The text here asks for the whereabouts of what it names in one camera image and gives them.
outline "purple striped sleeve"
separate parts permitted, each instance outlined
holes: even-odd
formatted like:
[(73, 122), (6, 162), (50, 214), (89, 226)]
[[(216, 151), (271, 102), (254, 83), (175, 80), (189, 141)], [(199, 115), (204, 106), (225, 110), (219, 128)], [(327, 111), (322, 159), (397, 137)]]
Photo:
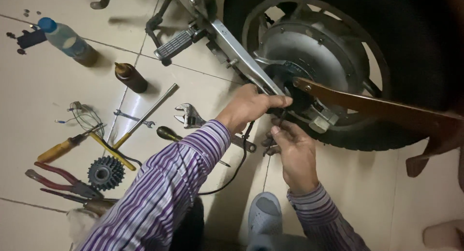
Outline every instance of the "purple striped sleeve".
[(229, 131), (211, 120), (150, 157), (76, 250), (168, 250), (174, 230), (229, 145)]
[(343, 218), (321, 183), (306, 195), (294, 195), (289, 190), (287, 198), (305, 235), (322, 250), (369, 250), (361, 236)]

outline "black rubber part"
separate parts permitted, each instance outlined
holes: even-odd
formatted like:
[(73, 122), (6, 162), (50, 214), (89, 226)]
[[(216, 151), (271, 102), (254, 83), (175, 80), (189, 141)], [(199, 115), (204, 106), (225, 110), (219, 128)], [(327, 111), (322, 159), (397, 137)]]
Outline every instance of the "black rubber part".
[[(225, 0), (224, 24), (241, 42), (243, 25), (264, 0)], [(390, 69), (390, 98), (406, 104), (446, 110), (456, 85), (458, 30), (443, 0), (321, 0), (355, 19), (379, 45)], [(361, 151), (401, 148), (426, 136), (376, 121), (359, 130), (319, 134), (298, 119), (311, 137), (336, 147)]]
[[(104, 168), (108, 172), (106, 179), (98, 179), (98, 171)], [(87, 172), (89, 183), (97, 190), (110, 190), (114, 189), (122, 182), (124, 178), (124, 167), (122, 163), (115, 157), (106, 156), (98, 158), (92, 165), (90, 165), (89, 172)]]

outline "white floor tile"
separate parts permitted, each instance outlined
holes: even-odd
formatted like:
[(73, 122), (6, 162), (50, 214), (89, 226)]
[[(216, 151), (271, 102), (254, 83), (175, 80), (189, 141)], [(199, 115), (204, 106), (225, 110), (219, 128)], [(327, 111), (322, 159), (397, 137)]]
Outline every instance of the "white floor tile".
[[(0, 17), (4, 29), (20, 33), (26, 23)], [(0, 174), (0, 197), (30, 204), (67, 210), (74, 202), (41, 192), (42, 185), (26, 177), (27, 169), (57, 183), (67, 183), (60, 176), (33, 165), (38, 155), (73, 137), (83, 130), (67, 120), (69, 104), (80, 101), (95, 108), (108, 136), (125, 86), (114, 76), (114, 61), (134, 64), (136, 54), (90, 42), (103, 58), (95, 68), (85, 68), (47, 42), (26, 49), (26, 55), (16, 53), (16, 40), (0, 38), (0, 71), (5, 78), (0, 88), (0, 131), (3, 134), (0, 154), (5, 170)], [(88, 182), (90, 164), (101, 157), (103, 148), (92, 138), (71, 150), (52, 165), (63, 168), (78, 179)]]
[[(162, 0), (159, 0), (157, 10), (160, 9)], [(189, 12), (177, 1), (173, 0), (169, 5), (163, 17), (163, 23), (160, 25), (160, 30), (155, 31), (162, 43), (167, 42), (172, 37), (176, 36), (180, 31), (188, 28), (188, 23), (192, 20)], [(224, 64), (220, 64), (217, 58), (206, 47), (209, 40), (203, 38), (197, 43), (177, 54), (172, 58), (173, 64), (180, 65), (192, 70), (213, 75), (225, 80), (241, 82), (241, 79), (236, 75), (232, 68), (226, 69)], [(156, 46), (153, 40), (148, 36), (142, 48), (142, 54), (156, 58), (154, 51)]]
[[(90, 8), (93, 1), (97, 0), (0, 0), (0, 14), (31, 23), (50, 17), (67, 24), (82, 37), (139, 52), (145, 23), (158, 0), (110, 0), (102, 10)], [(23, 16), (24, 9), (30, 10), (28, 17)]]
[(0, 249), (67, 251), (72, 240), (66, 214), (0, 200)]
[[(319, 180), (344, 218), (372, 250), (387, 250), (395, 190), (398, 151), (359, 152), (316, 142)], [(280, 201), (285, 233), (304, 235), (287, 201), (280, 156), (270, 159), (265, 191)]]
[[(233, 82), (179, 66), (164, 67), (159, 60), (145, 56), (139, 58), (136, 68), (149, 81), (150, 87), (144, 94), (135, 94), (131, 90), (127, 91), (121, 106), (121, 110), (127, 114), (141, 117), (174, 82), (180, 86), (177, 92), (148, 118), (148, 120), (154, 121), (156, 126), (153, 129), (148, 129), (146, 126), (140, 127), (121, 146), (121, 152), (141, 161), (146, 160), (171, 143), (156, 135), (156, 129), (159, 126), (167, 126), (180, 136), (186, 136), (195, 130), (184, 129), (183, 124), (174, 118), (174, 115), (184, 114), (183, 111), (175, 110), (176, 106), (182, 103), (190, 103), (197, 109), (202, 118), (210, 120), (217, 116), (231, 98), (233, 91), (239, 87), (238, 84)], [(115, 141), (129, 130), (134, 123), (126, 118), (118, 117), (114, 130)], [(269, 120), (257, 121), (249, 141), (254, 141), (255, 144), (259, 145), (259, 142), (263, 140), (264, 133), (269, 130), (269, 125)], [(208, 238), (239, 241), (241, 243), (247, 241), (244, 235), (246, 232), (243, 233), (246, 224), (243, 224), (243, 222), (247, 219), (247, 208), (251, 202), (250, 199), (253, 199), (256, 194), (263, 190), (269, 159), (262, 157), (263, 149), (260, 146), (256, 153), (248, 154), (249, 157), (234, 182), (228, 188), (215, 195), (203, 197), (206, 236)], [(240, 147), (231, 145), (222, 160), (232, 167), (227, 168), (224, 165), (217, 164), (200, 192), (208, 192), (221, 187), (232, 177), (242, 156), (243, 150)], [(135, 175), (135, 172), (128, 174), (130, 179), (126, 180), (127, 183), (124, 182), (123, 185), (109, 193), (124, 190), (129, 186), (129, 181)]]
[(431, 158), (418, 177), (408, 177), (405, 160), (420, 155), (423, 140), (399, 150), (390, 250), (426, 250), (422, 231), (464, 218), (464, 194), (457, 181), (459, 150)]

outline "adjustable wrench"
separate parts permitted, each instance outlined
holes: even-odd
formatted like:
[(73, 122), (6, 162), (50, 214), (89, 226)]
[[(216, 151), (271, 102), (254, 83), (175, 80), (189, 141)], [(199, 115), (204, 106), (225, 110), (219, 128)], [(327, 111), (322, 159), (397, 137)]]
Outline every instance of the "adjustable wrench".
[[(130, 115), (127, 115), (125, 113), (123, 113), (122, 111), (120, 110), (116, 110), (116, 112), (113, 112), (114, 115), (116, 116), (122, 116), (122, 117), (126, 117), (126, 118), (130, 118), (131, 120), (135, 120), (135, 121), (139, 121), (140, 119), (139, 118), (136, 118), (136, 117), (132, 117)], [(147, 127), (149, 127), (150, 129), (153, 128), (152, 125), (154, 125), (154, 122), (152, 121), (144, 121), (142, 122), (143, 124), (147, 125)]]
[[(183, 110), (185, 112), (183, 116), (178, 116), (178, 115), (174, 116), (176, 120), (184, 124), (184, 129), (200, 128), (201, 126), (206, 124), (206, 121), (200, 117), (197, 110), (195, 109), (195, 107), (192, 106), (192, 104), (189, 104), (189, 103), (180, 104), (175, 109)], [(231, 136), (231, 142), (241, 148), (243, 148), (243, 140), (244, 140), (243, 138), (237, 135)], [(246, 140), (245, 149), (250, 153), (254, 153), (256, 151), (256, 145)]]

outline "brown metal bar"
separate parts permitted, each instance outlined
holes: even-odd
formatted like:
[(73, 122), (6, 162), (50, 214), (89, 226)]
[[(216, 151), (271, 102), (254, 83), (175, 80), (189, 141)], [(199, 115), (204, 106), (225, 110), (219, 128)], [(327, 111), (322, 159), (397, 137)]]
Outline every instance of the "brown metal bar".
[(316, 82), (295, 77), (293, 85), (325, 103), (388, 120), (402, 127), (430, 136), (420, 156), (406, 160), (408, 176), (418, 176), (430, 157), (464, 145), (464, 117), (453, 112), (423, 109), (397, 102), (348, 94)]

